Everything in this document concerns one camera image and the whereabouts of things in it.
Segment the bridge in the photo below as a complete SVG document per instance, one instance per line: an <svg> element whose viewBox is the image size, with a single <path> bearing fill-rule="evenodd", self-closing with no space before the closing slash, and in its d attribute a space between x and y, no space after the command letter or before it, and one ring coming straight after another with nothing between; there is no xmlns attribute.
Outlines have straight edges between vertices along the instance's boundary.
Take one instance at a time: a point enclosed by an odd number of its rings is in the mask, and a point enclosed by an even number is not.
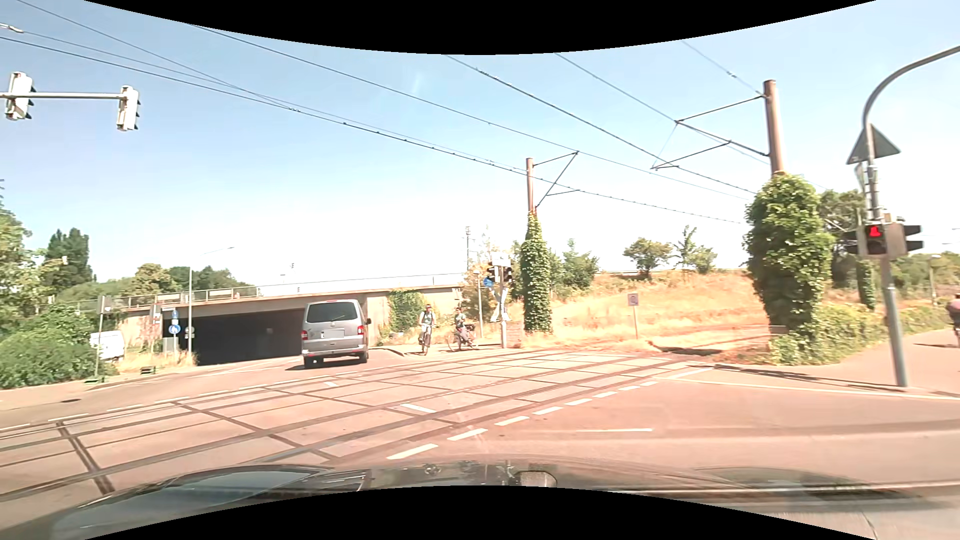
<svg viewBox="0 0 960 540"><path fill-rule="evenodd" d="M396 289L417 290L441 314L452 313L461 299L463 273L394 276L360 280L281 283L193 291L193 350L202 365L300 354L303 309L320 300L353 299L372 319L371 342L390 320L388 295ZM113 299L113 309L126 313L119 330L128 351L160 337L171 337L170 319L179 312L187 326L190 292L127 296ZM93 311L96 300L71 302L79 311ZM155 324L150 311L159 305L163 319ZM187 347L186 333L179 335Z"/></svg>

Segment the street lamp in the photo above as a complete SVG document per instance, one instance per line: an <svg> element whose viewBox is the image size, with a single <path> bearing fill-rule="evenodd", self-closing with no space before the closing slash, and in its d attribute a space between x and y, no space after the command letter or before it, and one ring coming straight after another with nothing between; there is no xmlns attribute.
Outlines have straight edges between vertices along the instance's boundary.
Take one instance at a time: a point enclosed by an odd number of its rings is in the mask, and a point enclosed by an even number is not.
<svg viewBox="0 0 960 540"><path fill-rule="evenodd" d="M937 61L942 58L946 58L950 55L960 53L960 46L953 47L952 49L947 49L946 51L941 51L935 55L926 57L925 59L915 61L909 65L906 65L889 77L883 80L870 94L870 97L867 98L867 103L863 107L863 136L864 141L867 143L867 182L870 186L870 213L871 218L874 222L880 223L883 220L883 209L880 207L879 194L876 190L876 165L874 161L876 160L876 145L874 141L874 127L870 124L870 109L874 106L877 96L880 95L880 92L883 91L888 85L894 82L900 75L916 69L922 65L931 63L932 61ZM887 308L887 320L889 321L888 332L890 333L890 349L894 357L894 373L897 376L897 386L905 387L907 385L906 380L906 365L903 359L903 333L900 328L900 313L897 309L897 292L895 290L894 280L893 280L893 268L891 267L891 261L889 258L884 257L880 260L880 272L883 282L883 304Z"/></svg>
<svg viewBox="0 0 960 540"><path fill-rule="evenodd" d="M199 257L203 257L204 255L210 255L211 253L218 253L226 250L231 250L233 249L233 247L234 246L230 246L228 248L220 248L219 250L208 251L206 253L199 254L197 257L199 258ZM188 266L188 268L189 270L187 273L189 274L189 277L187 278L187 282L189 283L189 285L187 285L187 292L186 292L186 297L187 297L186 299L186 305L187 305L186 353L188 356L192 356L193 355L193 261L192 260L190 261L190 265Z"/></svg>

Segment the cyclist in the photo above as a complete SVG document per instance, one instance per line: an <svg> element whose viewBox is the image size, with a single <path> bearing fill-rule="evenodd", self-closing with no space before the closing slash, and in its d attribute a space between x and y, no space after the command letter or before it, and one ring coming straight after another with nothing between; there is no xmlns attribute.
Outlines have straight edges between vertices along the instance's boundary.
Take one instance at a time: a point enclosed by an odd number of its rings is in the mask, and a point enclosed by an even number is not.
<svg viewBox="0 0 960 540"><path fill-rule="evenodd" d="M428 331L431 330L431 327L437 326L437 315L433 312L433 306L429 304L423 308L423 311L420 312L420 317L417 319L417 324L420 325L420 339L419 343L423 344L423 337Z"/></svg>
<svg viewBox="0 0 960 540"><path fill-rule="evenodd" d="M453 326L457 329L457 335L462 343L470 344L470 337L467 334L467 315L462 309L457 307L457 313L453 316Z"/></svg>
<svg viewBox="0 0 960 540"><path fill-rule="evenodd" d="M947 313L953 320L953 327L956 329L960 326L960 293L953 295L953 300L947 303Z"/></svg>

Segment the silver van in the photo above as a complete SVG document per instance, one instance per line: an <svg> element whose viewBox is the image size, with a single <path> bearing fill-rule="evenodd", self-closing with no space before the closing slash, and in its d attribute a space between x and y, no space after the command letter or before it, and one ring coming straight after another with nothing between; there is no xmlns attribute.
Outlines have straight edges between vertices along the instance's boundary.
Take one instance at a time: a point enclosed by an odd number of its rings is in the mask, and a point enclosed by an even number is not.
<svg viewBox="0 0 960 540"><path fill-rule="evenodd" d="M371 320L364 316L356 300L324 300L307 304L303 311L303 366L310 367L324 358L357 356L366 362L370 353L367 326Z"/></svg>

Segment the dry grass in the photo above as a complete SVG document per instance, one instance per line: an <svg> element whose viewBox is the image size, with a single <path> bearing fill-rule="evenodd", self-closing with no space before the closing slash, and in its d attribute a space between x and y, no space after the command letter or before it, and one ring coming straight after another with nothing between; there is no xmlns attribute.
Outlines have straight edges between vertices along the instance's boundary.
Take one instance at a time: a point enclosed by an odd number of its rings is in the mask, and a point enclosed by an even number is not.
<svg viewBox="0 0 960 540"><path fill-rule="evenodd" d="M156 366L157 369L194 367L197 365L197 356L180 351L176 355L163 353L126 353L122 360L114 364L120 373L137 372L142 367Z"/></svg>

